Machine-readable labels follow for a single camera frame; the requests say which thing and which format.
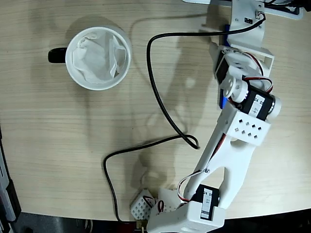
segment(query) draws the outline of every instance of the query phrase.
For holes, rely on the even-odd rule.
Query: mug handle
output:
[[[51,63],[65,63],[67,48],[55,48],[49,51],[48,61]]]

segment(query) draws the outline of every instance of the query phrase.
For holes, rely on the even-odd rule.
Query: blue component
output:
[[[230,25],[229,24],[226,24],[225,25],[225,32],[228,32],[230,29]],[[224,36],[224,45],[225,46],[228,46],[230,47],[228,41],[227,41],[227,38],[228,38],[228,35],[225,35]],[[220,92],[219,92],[219,107],[220,109],[223,109],[225,104],[227,103],[228,99],[226,97],[224,97],[224,90],[220,89]]]

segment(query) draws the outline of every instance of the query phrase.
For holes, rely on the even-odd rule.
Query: dark floor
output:
[[[92,233],[134,233],[135,223],[92,221]],[[13,224],[15,233],[89,233],[90,221],[21,213]],[[230,219],[213,233],[311,233],[311,209],[291,213]]]

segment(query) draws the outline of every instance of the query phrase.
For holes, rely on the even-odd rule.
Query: desk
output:
[[[207,8],[181,0],[1,1],[0,123],[24,212],[115,220],[103,158],[175,134],[150,87],[147,42],[158,33],[217,30],[230,20],[230,8]],[[65,65],[48,63],[50,49],[66,46],[84,28],[107,24],[122,28],[133,44],[131,68],[116,87],[83,89]],[[228,218],[311,208],[310,25],[311,14],[301,21],[267,16],[263,46],[276,56],[271,77],[283,108],[256,149]],[[139,188],[175,187],[193,171],[209,140],[220,110],[208,43],[208,38],[177,37],[153,45],[154,75],[165,105],[202,149],[178,139],[110,159],[124,220]],[[219,170],[206,184],[219,185],[222,176]]]

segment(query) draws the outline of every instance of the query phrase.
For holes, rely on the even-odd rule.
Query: red wire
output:
[[[248,80],[248,81],[251,81],[251,80],[267,80],[271,83],[271,87],[266,92],[270,93],[273,89],[273,82],[270,79],[267,79],[264,77],[247,77],[247,78],[244,78],[243,80]]]
[[[159,213],[163,212],[163,210],[164,210],[164,201],[160,200],[157,203],[157,210],[159,211]]]
[[[153,207],[147,199],[152,199],[153,201],[155,199],[153,199],[152,197],[149,197],[149,196],[142,196],[142,198],[145,200],[145,202],[147,203],[147,205],[149,205],[150,208]]]
[[[260,69],[260,72],[261,72],[261,75],[263,76],[263,69],[262,69],[262,67],[261,67],[261,65],[260,65],[260,63],[259,63],[259,61],[257,60],[257,58],[256,57],[254,57],[252,54],[250,54],[250,53],[248,53],[248,52],[246,52],[248,55],[250,55],[252,58],[253,58],[253,60],[256,62],[256,64],[258,65],[258,67],[259,67],[259,69]]]
[[[225,139],[225,134],[223,133],[222,137],[220,138],[215,150],[213,151],[213,154],[211,156],[211,158],[216,154],[216,152],[219,150],[220,146],[222,145],[222,143],[224,142],[224,139]],[[177,187],[178,191],[181,187],[181,184],[184,182],[185,180],[183,180],[182,182],[180,182],[179,186]],[[181,196],[179,196],[179,199],[183,200],[183,201],[190,201],[189,199],[186,199],[186,198],[183,198]]]

